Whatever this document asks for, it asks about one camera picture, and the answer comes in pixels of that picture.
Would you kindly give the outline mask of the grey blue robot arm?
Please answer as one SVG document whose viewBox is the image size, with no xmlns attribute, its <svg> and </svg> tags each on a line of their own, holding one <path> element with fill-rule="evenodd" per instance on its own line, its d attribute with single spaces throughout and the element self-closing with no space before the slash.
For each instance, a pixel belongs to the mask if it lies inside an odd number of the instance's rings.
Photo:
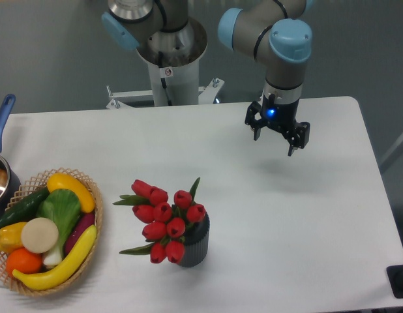
<svg viewBox="0 0 403 313">
<path fill-rule="evenodd" d="M 307 122 L 295 118 L 312 51 L 312 30 L 301 20 L 310 1 L 262 1 L 250 10 L 230 8 L 217 36 L 228 49 L 266 68 L 260 102 L 247 109 L 245 123 L 255 138 L 263 128 L 280 133 L 290 151 L 306 146 Z M 147 63 L 156 106 L 199 104 L 198 63 L 207 33 L 188 14 L 187 1 L 109 1 L 101 17 L 107 33 L 123 49 Z"/>
</svg>

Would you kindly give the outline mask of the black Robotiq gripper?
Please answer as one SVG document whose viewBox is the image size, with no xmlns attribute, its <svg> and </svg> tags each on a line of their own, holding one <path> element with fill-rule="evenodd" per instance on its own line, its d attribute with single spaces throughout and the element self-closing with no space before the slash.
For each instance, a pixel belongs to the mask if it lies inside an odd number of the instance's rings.
<svg viewBox="0 0 403 313">
<path fill-rule="evenodd" d="M 252 102 L 246 111 L 245 124 L 253 131 L 254 141 L 259 139 L 261 129 L 268 127 L 282 132 L 283 137 L 289 143 L 289 157 L 295 150 L 304 149 L 310 137 L 310 123 L 296 121 L 298 104 L 299 99 L 289 104 L 277 103 L 274 94 L 264 96 L 262 106 L 256 101 Z M 259 119 L 255 118 L 257 113 L 261 114 Z"/>
</svg>

